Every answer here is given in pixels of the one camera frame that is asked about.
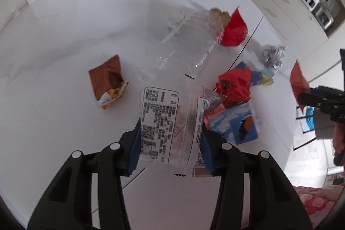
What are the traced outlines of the brown nut snack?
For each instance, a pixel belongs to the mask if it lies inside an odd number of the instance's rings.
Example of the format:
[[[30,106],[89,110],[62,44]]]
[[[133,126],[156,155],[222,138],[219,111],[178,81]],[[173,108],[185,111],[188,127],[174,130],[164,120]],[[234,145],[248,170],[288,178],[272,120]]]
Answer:
[[[231,16],[227,11],[221,11],[219,8],[212,8],[209,11],[212,23],[219,28],[226,27],[231,19]]]

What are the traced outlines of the brown chocolate wrapper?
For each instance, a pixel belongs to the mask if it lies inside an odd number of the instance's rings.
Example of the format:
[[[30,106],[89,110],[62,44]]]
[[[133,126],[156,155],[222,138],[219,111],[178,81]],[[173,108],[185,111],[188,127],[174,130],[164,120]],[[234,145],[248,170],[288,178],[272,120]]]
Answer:
[[[128,82],[121,74],[119,55],[115,55],[102,65],[88,71],[97,103],[104,110],[122,97]]]

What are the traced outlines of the crumpled red wrapper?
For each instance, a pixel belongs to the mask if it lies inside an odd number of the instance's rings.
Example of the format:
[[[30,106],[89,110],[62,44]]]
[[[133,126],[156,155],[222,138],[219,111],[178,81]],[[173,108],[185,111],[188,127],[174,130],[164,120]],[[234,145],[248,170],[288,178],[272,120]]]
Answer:
[[[230,108],[250,100],[250,68],[234,68],[218,76],[216,92],[226,96],[224,107]]]

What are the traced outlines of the crumpled white tissue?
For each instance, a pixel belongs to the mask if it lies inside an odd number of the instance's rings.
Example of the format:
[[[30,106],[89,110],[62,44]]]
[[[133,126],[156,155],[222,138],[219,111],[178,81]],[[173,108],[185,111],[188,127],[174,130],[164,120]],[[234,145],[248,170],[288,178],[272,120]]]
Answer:
[[[167,23],[170,30],[178,27],[185,19],[184,11],[181,8],[170,8],[167,14]]]

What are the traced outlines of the red wrapper near bottle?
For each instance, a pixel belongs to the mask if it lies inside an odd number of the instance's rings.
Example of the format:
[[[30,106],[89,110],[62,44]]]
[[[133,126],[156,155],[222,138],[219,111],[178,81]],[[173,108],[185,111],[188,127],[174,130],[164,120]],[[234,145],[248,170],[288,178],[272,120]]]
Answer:
[[[230,21],[224,28],[221,45],[225,47],[237,47],[247,37],[248,28],[238,8],[232,13]]]

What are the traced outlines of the crumpled silver foil ball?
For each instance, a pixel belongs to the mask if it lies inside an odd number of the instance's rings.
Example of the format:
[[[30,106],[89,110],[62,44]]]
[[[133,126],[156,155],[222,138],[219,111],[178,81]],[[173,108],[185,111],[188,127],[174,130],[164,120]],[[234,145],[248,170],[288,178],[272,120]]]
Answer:
[[[280,69],[286,49],[287,47],[284,45],[264,45],[262,51],[266,68],[273,70]]]

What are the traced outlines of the blue snack packet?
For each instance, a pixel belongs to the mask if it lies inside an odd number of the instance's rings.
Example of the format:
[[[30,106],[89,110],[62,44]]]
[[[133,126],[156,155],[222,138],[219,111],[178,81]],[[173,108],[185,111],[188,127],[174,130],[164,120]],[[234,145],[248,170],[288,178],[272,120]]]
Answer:
[[[258,138],[257,117],[250,102],[225,108],[223,104],[206,114],[206,128],[231,144],[244,144]]]

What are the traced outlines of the white cabinet drawers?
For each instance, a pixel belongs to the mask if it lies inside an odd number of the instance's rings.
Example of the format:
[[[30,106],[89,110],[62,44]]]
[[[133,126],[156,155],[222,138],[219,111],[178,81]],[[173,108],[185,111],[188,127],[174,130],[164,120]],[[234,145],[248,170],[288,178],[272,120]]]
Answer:
[[[302,61],[327,41],[327,36],[312,13],[300,0],[252,0],[263,15],[296,50]]]

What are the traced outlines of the red wrapper piece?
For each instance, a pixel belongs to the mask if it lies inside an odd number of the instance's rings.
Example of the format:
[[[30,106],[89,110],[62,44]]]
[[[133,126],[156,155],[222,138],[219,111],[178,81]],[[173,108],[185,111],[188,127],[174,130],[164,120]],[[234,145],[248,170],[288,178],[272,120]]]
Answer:
[[[296,102],[301,110],[303,110],[306,105],[303,105],[299,101],[299,95],[301,93],[307,93],[311,94],[311,89],[309,87],[309,83],[307,80],[304,78],[303,73],[301,71],[301,67],[299,65],[298,60],[296,60],[291,73],[290,73],[290,78],[289,78],[293,94],[295,96]]]

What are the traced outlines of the blue yellow wrapper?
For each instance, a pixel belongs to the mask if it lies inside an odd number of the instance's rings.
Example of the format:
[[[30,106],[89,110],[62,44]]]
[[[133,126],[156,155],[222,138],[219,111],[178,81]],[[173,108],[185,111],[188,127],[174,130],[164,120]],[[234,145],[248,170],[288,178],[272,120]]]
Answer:
[[[271,86],[274,83],[274,71],[271,69],[255,70],[241,61],[234,69],[230,71],[243,87],[252,86]]]

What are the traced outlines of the clear plastic bottle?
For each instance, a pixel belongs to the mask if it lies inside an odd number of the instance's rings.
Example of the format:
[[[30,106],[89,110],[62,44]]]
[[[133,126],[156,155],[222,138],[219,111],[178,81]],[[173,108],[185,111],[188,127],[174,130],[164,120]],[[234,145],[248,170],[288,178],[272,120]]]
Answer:
[[[197,79],[220,45],[224,28],[212,23],[210,10],[193,13],[148,50],[159,70],[172,70]]]

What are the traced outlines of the clear plastic snack wrapper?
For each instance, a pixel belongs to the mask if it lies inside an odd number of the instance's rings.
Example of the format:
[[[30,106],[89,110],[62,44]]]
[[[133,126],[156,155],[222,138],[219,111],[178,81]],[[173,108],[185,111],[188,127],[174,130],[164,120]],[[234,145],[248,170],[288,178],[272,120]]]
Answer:
[[[226,99],[186,75],[142,75],[141,158],[185,176],[199,159],[204,116]]]

